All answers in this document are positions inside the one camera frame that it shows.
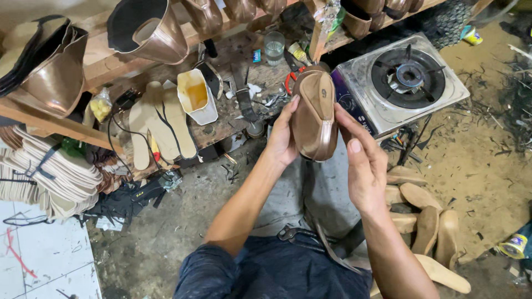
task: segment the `white tile floor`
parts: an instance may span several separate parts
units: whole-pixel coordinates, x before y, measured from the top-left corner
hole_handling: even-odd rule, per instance
[[[62,223],[16,227],[1,220],[17,213],[26,218],[44,213],[38,206],[0,201],[0,298],[64,298],[57,289],[80,299],[100,299],[98,277],[86,228],[70,218]],[[7,252],[7,229],[11,227],[12,247],[37,278],[25,273],[11,251]]]

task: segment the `gas stove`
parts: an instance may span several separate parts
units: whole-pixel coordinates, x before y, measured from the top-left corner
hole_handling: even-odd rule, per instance
[[[338,65],[336,101],[375,138],[469,97],[424,34]]]

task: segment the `stove burner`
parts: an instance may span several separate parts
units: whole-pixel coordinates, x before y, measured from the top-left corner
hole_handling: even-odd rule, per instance
[[[419,109],[442,96],[444,68],[430,55],[408,45],[382,53],[373,64],[371,79],[377,92],[390,103]]]
[[[401,64],[395,72],[399,83],[408,87],[418,87],[423,83],[423,73],[413,63]]]

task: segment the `hand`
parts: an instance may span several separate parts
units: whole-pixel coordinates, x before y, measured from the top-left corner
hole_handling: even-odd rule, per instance
[[[388,155],[366,129],[340,104],[335,103],[335,118],[347,146],[348,188],[351,202],[362,215],[386,209],[385,188]]]
[[[281,111],[281,115],[273,124],[273,129],[266,144],[264,155],[271,161],[280,162],[283,167],[292,163],[299,151],[296,148],[294,137],[290,131],[290,118],[296,111],[300,96],[295,95],[290,103],[288,103]]]

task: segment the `red pliers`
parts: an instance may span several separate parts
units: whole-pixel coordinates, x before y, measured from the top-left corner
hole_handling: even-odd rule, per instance
[[[306,66],[300,67],[296,72],[301,73],[304,69],[306,69]],[[285,80],[286,92],[288,93],[289,96],[292,96],[292,91],[290,90],[290,87],[288,86],[288,84],[290,83],[290,77],[292,77],[292,79],[296,81],[297,77],[296,77],[295,72],[290,72],[290,74],[286,75],[286,80]]]
[[[285,55],[286,63],[288,63],[288,66],[291,69],[291,72],[288,75],[286,75],[285,89],[286,89],[286,93],[288,93],[289,96],[292,96],[292,91],[290,90],[290,87],[288,86],[288,84],[290,83],[290,77],[292,77],[292,79],[296,81],[297,77],[295,73],[297,72],[301,73],[304,69],[306,69],[306,66],[302,66],[298,69],[297,65],[294,62],[294,58],[292,57],[292,54],[290,54],[290,52],[285,50],[284,55]]]

